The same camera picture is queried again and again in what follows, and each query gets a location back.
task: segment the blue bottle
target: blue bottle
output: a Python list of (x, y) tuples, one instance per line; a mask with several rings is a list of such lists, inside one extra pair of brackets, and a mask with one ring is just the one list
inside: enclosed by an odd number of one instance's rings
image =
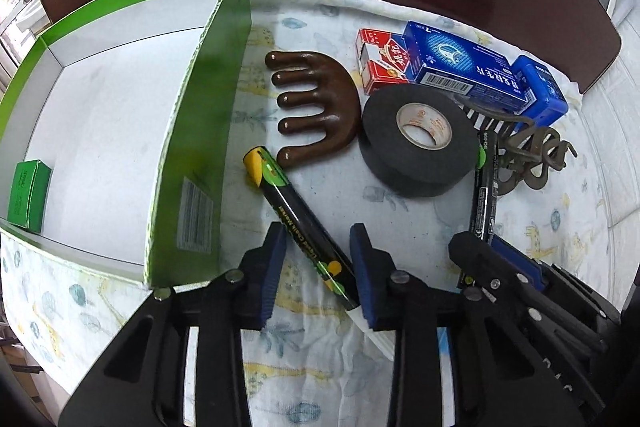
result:
[(553, 124), (569, 110), (562, 91), (544, 64), (520, 55), (511, 66), (511, 73), (527, 95), (527, 103), (516, 114), (528, 116), (537, 126), (543, 126)]

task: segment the open cardboard box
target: open cardboard box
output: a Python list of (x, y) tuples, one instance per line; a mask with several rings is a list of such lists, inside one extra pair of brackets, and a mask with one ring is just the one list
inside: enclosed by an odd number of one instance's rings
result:
[[(94, 0), (40, 36), (0, 103), (0, 229), (110, 277), (218, 273), (249, 0)], [(15, 165), (52, 169), (40, 235), (6, 221)]]

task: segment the tablecloth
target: tablecloth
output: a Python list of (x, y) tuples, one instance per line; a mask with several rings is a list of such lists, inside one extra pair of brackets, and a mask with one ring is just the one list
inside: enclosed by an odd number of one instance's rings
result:
[[(359, 28), (402, 32), (415, 20), (484, 44), (510, 62), (523, 53), (493, 36), (449, 18), (380, 0), (251, 0), (253, 25), (244, 55), (226, 151), (222, 201), (222, 269), (262, 243), (276, 219), (246, 181), (242, 156), (263, 144), (273, 153), (321, 135), (281, 136), (278, 120), (312, 114), (316, 108), (282, 110), (264, 55), (273, 49), (313, 50), (336, 58), (351, 73), (366, 101), (354, 41)], [(558, 263), (608, 296), (606, 200), (598, 166), (581, 122), (577, 85), (550, 68), (570, 110), (554, 127), (570, 140), (578, 158), (552, 171), (542, 190), (524, 183), (501, 197), (495, 231), (518, 249)], [(354, 142), (338, 155), (294, 169), (291, 182), (337, 243), (348, 251), (353, 223), (365, 223), (376, 248), (396, 266), (433, 287), (453, 289), (459, 270), (446, 246), (468, 227), (472, 174), (443, 196), (402, 198), (366, 168)], [(2, 235), (2, 290), (6, 313), (24, 346), (64, 389), (72, 393), (100, 352), (148, 291), (68, 267)], [(190, 340), (186, 422), (193, 423), (193, 360)], [(255, 426), (316, 427), (385, 425), (392, 363), (350, 321), (300, 250), (289, 244), (273, 317), (262, 331), (243, 331), (242, 349), (250, 411)], [(447, 357), (446, 342), (441, 356)], [(446, 425), (453, 423), (446, 398)]]

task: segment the barcode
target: barcode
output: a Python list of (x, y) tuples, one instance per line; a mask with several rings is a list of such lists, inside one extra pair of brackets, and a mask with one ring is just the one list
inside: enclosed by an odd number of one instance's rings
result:
[(213, 201), (190, 179), (182, 182), (176, 244), (179, 250), (211, 252)]
[(450, 78), (445, 78), (444, 76), (440, 76), (439, 74), (425, 75), (421, 81), (421, 84), (437, 86), (440, 89), (447, 89), (453, 92), (458, 92), (460, 94), (467, 94), (473, 87), (471, 84), (467, 84), (466, 82), (451, 80)]
[(516, 111), (515, 114), (522, 114), (536, 101), (536, 95), (533, 94), (532, 89), (527, 89), (527, 92), (524, 95), (527, 97), (527, 103), (522, 106), (522, 109)]

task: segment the tape roll core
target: tape roll core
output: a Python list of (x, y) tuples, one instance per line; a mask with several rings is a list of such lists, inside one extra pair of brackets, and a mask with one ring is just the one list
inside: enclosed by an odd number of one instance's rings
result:
[[(411, 127), (433, 141), (417, 139)], [(370, 171), (404, 197), (444, 194), (478, 162), (478, 136), (465, 113), (437, 89), (417, 84), (383, 87), (369, 97), (359, 143)]]

